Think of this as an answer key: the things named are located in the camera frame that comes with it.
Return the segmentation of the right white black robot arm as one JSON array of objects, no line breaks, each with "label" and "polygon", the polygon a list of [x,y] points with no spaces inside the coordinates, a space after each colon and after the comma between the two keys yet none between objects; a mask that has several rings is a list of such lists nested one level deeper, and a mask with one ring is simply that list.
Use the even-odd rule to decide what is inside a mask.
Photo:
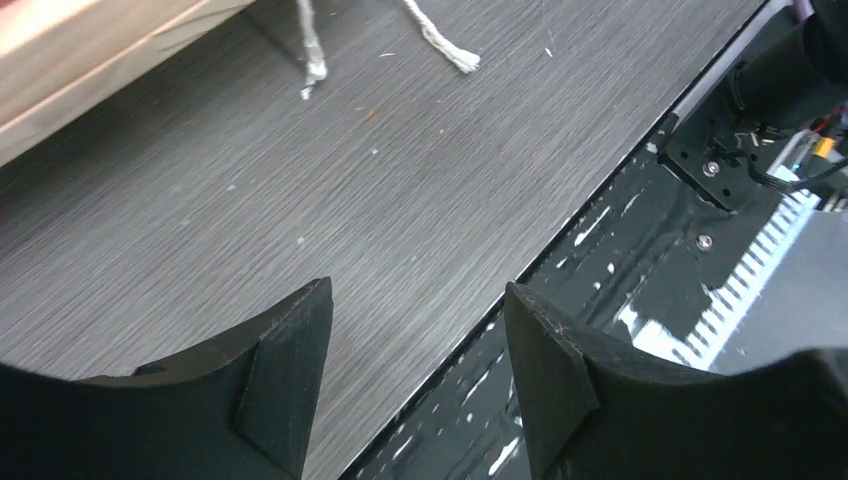
[{"label": "right white black robot arm", "polygon": [[847,2],[811,6],[809,17],[730,77],[728,100],[740,119],[796,130],[847,102]]}]

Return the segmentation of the pink printed cushion with ties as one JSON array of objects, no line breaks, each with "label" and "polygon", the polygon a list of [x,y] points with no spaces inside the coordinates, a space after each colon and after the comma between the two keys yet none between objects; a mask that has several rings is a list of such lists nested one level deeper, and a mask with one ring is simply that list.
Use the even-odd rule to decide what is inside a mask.
[{"label": "pink printed cushion with ties", "polygon": [[[315,29],[313,2],[311,0],[297,0],[296,4],[298,25],[306,60],[304,87],[300,90],[300,94],[301,99],[306,101],[310,99],[314,87],[326,78],[328,70],[320,39]],[[419,25],[423,38],[459,71],[469,74],[478,69],[481,61],[479,55],[459,48],[444,37],[415,0],[403,0],[403,4]]]}]

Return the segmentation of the wooden slatted pet bed frame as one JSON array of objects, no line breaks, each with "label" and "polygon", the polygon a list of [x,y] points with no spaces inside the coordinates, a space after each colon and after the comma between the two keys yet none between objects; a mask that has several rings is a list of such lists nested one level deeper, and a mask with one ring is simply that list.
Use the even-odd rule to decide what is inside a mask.
[{"label": "wooden slatted pet bed frame", "polygon": [[2,2],[1,162],[14,160],[249,4]]}]

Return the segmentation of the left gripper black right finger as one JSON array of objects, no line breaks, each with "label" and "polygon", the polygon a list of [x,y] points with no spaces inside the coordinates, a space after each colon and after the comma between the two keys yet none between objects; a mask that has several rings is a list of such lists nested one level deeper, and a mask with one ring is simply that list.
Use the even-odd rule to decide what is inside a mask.
[{"label": "left gripper black right finger", "polygon": [[535,479],[843,479],[847,353],[722,376],[656,357],[510,283],[504,321]]}]

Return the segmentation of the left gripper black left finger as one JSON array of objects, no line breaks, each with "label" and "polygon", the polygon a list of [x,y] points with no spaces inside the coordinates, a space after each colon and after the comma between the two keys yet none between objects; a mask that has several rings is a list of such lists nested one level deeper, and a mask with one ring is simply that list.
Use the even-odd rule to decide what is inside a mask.
[{"label": "left gripper black left finger", "polygon": [[122,377],[1,369],[5,479],[298,479],[333,321],[312,280]]}]

